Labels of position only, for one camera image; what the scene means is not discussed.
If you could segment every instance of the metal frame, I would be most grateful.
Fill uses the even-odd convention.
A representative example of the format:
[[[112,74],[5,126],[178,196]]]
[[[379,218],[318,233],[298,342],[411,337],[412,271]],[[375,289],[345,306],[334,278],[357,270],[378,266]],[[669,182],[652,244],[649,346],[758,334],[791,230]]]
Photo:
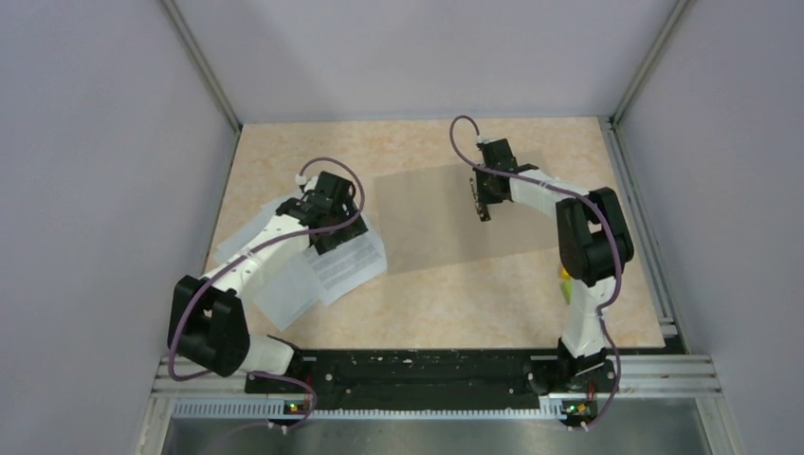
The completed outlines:
[[[221,83],[218,81],[218,78],[215,77],[215,73],[212,72],[210,64],[207,62],[207,58],[204,57],[204,53],[201,52],[201,48],[198,46],[198,43],[192,36],[192,32],[187,26],[187,22],[184,20],[184,16],[181,14],[181,11],[179,10],[175,1],[158,0],[158,2],[165,13],[165,16],[170,21],[171,26],[178,37],[179,43],[181,43],[182,47],[184,47],[184,50],[187,53],[187,58],[198,72],[198,77],[201,79],[201,82],[204,83],[204,86],[210,93],[212,101],[214,101],[215,105],[218,107],[218,110],[221,111],[221,114],[223,114],[223,116],[226,118],[227,123],[232,131],[235,134],[240,133],[240,131],[243,130],[243,123],[241,123],[235,115],[234,109],[231,107],[231,102],[229,102],[226,93],[221,87]]]
[[[207,60],[192,37],[181,12],[174,0],[158,0],[165,9],[176,33],[187,50],[188,57],[196,67],[199,77],[207,86],[229,125],[239,135],[242,124],[235,116],[223,89],[212,73]],[[610,118],[600,118],[600,128],[609,152],[620,190],[630,214],[630,225],[636,232],[640,246],[640,258],[647,271],[649,287],[655,303],[662,332],[668,345],[675,351],[652,350],[653,352],[677,352],[683,349],[681,324],[673,311],[671,287],[663,273],[663,261],[655,238],[652,235],[648,215],[640,196],[638,184],[634,180],[631,165],[619,132],[619,125],[628,113],[633,101],[648,79],[653,67],[661,59],[667,42],[677,29],[680,21],[689,11],[691,0],[678,0],[667,18],[648,55],[634,75],[623,99]],[[741,455],[743,453],[734,422],[723,399],[720,382],[708,355],[659,354],[622,356],[622,376],[617,399],[665,399],[694,398],[701,415],[702,432],[714,455]],[[178,371],[194,371],[197,367],[189,361],[179,359]],[[247,381],[244,373],[222,377],[203,377],[186,383],[172,381],[167,376],[166,359],[159,366],[152,388],[150,401],[141,428],[137,454],[158,455],[162,452],[169,424],[174,416],[181,418],[287,418],[283,404],[287,400],[298,400],[298,393],[270,393],[266,395],[246,394]],[[353,410],[316,411],[312,419],[471,419],[471,418],[515,418],[541,419],[560,418],[560,402],[577,400],[583,396],[578,393],[552,393],[541,409],[497,409],[488,411],[374,411]]]

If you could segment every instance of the yellow object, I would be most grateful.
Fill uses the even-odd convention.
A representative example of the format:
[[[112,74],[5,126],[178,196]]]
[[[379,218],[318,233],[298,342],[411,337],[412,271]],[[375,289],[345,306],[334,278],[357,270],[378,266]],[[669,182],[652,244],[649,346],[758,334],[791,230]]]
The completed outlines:
[[[569,280],[561,282],[561,294],[564,295],[564,300],[566,300],[569,305],[573,295],[573,282]]]

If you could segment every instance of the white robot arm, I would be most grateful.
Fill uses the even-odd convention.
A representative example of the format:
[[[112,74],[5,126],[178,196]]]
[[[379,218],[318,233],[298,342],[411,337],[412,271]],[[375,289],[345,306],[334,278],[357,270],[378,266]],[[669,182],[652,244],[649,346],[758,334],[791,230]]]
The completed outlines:
[[[168,346],[195,294],[205,282],[218,277],[191,310],[179,334],[176,350],[179,355],[222,376],[238,370],[286,373],[295,354],[293,347],[273,337],[250,335],[243,301],[252,301],[291,258],[311,245],[323,254],[367,231],[358,217],[347,227],[321,232],[355,216],[355,188],[349,180],[321,173],[306,183],[303,190],[301,199],[292,197],[282,203],[240,252],[201,279],[186,276],[178,282]],[[318,233],[301,234],[310,229]],[[258,248],[272,239],[276,243]]]
[[[531,177],[538,181],[549,183],[551,186],[563,188],[579,194],[589,191],[576,185],[564,183],[539,169],[523,171],[519,175]],[[554,220],[556,205],[569,199],[563,193],[551,191],[544,186],[534,185],[522,180],[510,180],[511,200],[530,206]],[[612,296],[614,291],[614,277],[598,281],[589,286],[585,282],[573,279],[572,294],[570,297],[570,317],[561,341],[573,357],[595,355],[606,347],[605,338],[597,321],[597,306]]]
[[[562,182],[535,166],[520,166],[506,139],[483,141],[478,147],[487,168],[543,182],[535,185],[476,170],[475,205],[482,221],[491,219],[486,205],[505,200],[525,204],[557,220],[561,261],[573,279],[570,316],[559,349],[565,349],[575,359],[596,356],[599,359],[606,347],[606,338],[600,327],[597,307],[614,291],[612,249],[603,232],[590,231],[589,224],[599,224],[599,220],[573,196],[551,188],[587,195],[601,209],[612,227],[624,265],[633,257],[633,244],[616,194],[608,188],[588,191]]]

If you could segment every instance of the metal floor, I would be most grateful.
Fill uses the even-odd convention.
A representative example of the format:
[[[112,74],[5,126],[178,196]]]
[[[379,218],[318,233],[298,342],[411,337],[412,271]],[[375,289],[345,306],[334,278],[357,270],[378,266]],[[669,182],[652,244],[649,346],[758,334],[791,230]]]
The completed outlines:
[[[618,400],[589,433],[554,421],[320,420],[287,436],[251,428],[211,454],[237,455],[704,455],[694,400]],[[241,420],[173,419],[163,455],[195,455]]]

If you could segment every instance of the paper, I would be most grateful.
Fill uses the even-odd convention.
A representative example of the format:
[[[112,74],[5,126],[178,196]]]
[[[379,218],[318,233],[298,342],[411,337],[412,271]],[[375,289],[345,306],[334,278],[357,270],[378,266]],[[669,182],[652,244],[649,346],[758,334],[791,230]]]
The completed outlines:
[[[544,169],[541,154],[520,163]],[[556,220],[524,204],[488,206],[491,220],[475,211],[463,163],[392,173],[375,179],[375,201],[388,251],[388,273],[463,264],[558,245]]]
[[[256,218],[221,242],[213,259],[222,264],[240,251],[288,197],[301,197],[301,193],[288,194],[263,205]],[[368,219],[364,217],[363,221],[369,229],[366,233],[320,256],[313,247],[307,248],[257,292],[255,304],[280,331],[287,329],[317,300],[331,305],[388,268],[382,239]]]

